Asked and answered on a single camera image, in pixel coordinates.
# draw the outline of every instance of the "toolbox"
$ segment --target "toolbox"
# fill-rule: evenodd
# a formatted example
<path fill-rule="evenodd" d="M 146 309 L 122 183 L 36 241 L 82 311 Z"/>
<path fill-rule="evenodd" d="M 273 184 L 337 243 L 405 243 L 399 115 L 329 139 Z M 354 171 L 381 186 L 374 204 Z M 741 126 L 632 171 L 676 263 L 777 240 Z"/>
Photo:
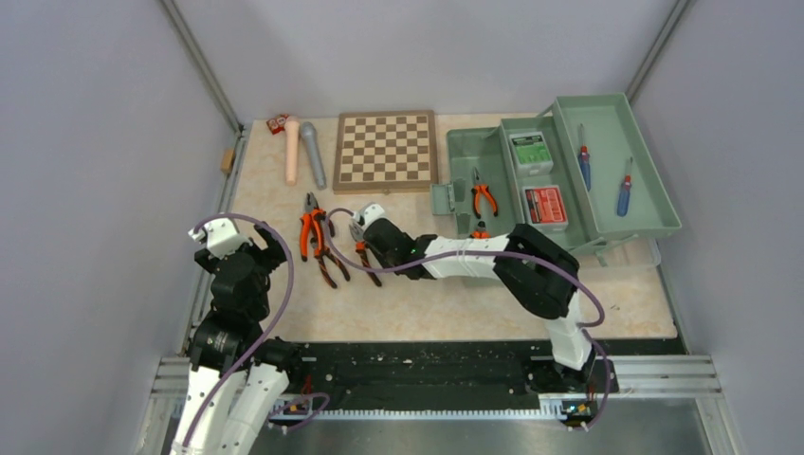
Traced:
<path fill-rule="evenodd" d="M 583 123 L 589 148 L 592 188 L 587 191 L 577 155 L 578 126 Z M 541 132 L 553 160 L 549 173 L 518 172 L 511 137 Z M 545 231 L 575 255 L 601 254 L 636 238 L 667 237 L 681 221 L 650 157 L 628 100 L 622 93 L 557 97 L 535 118 L 504 118 L 497 127 L 451 130 L 447 133 L 450 180 L 430 189 L 432 212 L 454 215 L 459 237 L 467 237 L 477 219 L 472 212 L 472 169 L 484 181 L 499 206 L 499 216 L 484 212 L 491 236 L 510 232 L 528 219 L 524 188 L 558 186 L 566 210 L 562 231 Z M 617 196 L 625 162 L 633 158 L 632 191 L 627 216 L 617 216 Z"/>

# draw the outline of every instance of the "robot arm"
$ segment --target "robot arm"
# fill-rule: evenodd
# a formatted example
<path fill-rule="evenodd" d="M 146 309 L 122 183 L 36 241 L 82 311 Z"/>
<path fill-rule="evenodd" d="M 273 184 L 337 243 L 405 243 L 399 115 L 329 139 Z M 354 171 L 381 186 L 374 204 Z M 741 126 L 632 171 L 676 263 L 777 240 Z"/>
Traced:
<path fill-rule="evenodd" d="M 198 412 L 201 401 L 220 378 L 223 371 L 192 365 L 189 373 L 187 401 L 179 420 L 172 455 L 192 453 L 226 453 L 247 455 L 280 395 L 290 384 L 289 375 L 298 370 L 299 348 L 279 339 L 266 341 L 254 356 L 248 370 L 230 376 L 218 390 L 210 406 L 192 434 L 190 444 L 181 446 Z M 242 388 L 234 407 L 234 395 Z"/>
<path fill-rule="evenodd" d="M 527 311 L 545 320 L 557 363 L 585 371 L 594 362 L 592 344 L 577 327 L 578 295 L 571 283 L 552 270 L 519 259 L 460 254 L 478 250 L 513 251 L 539 257 L 577 276 L 579 265 L 575 257 L 536 229 L 516 225 L 510 233 L 489 239 L 448 239 L 432 234 L 413 239 L 385 216 L 383 208 L 370 204 L 354 214 L 350 230 L 353 236 L 366 242 L 384 267 L 459 252 L 396 273 L 411 280 L 448 277 L 498 280 Z"/>
<path fill-rule="evenodd" d="M 214 278 L 211 309 L 192 336 L 188 393 L 172 454 L 246 455 L 268 413 L 301 365 L 299 348 L 280 339 L 263 343 L 241 370 L 231 375 L 201 414 L 190 443 L 183 447 L 191 421 L 223 373 L 262 333 L 270 313 L 270 273 L 285 261 L 282 248 L 257 227 L 267 247 L 260 249 L 232 220 L 218 219 L 190 236 L 205 247 L 195 261 Z M 232 406 L 235 393 L 243 389 Z"/>

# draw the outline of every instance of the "wooden block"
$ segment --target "wooden block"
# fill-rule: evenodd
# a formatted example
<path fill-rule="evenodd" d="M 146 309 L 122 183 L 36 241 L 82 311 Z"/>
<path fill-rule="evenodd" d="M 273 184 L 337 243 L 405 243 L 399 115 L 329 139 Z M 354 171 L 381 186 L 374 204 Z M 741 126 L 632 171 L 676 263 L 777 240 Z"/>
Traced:
<path fill-rule="evenodd" d="M 229 175 L 232 169 L 234 169 L 234 149 L 227 149 L 221 160 L 221 172 Z"/>

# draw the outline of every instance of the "chessboard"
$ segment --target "chessboard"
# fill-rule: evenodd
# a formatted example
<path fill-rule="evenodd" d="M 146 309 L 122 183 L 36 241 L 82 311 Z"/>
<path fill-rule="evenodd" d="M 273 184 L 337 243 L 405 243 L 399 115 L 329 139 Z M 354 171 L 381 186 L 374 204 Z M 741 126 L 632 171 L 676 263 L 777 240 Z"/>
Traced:
<path fill-rule="evenodd" d="M 335 194 L 429 191 L 433 183 L 438 155 L 432 111 L 340 115 Z"/>

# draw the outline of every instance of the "box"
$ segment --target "box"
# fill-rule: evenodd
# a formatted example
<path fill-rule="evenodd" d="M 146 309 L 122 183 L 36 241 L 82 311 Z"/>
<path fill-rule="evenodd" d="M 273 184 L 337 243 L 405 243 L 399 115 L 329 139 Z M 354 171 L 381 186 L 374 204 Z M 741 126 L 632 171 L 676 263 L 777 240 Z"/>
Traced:
<path fill-rule="evenodd" d="M 522 209 L 527 224 L 544 233 L 567 229 L 567 209 L 558 185 L 522 187 L 521 191 L 524 204 Z"/>
<path fill-rule="evenodd" d="M 553 158 L 541 131 L 529 131 L 508 136 L 508 150 L 517 175 L 545 175 L 553 169 Z"/>

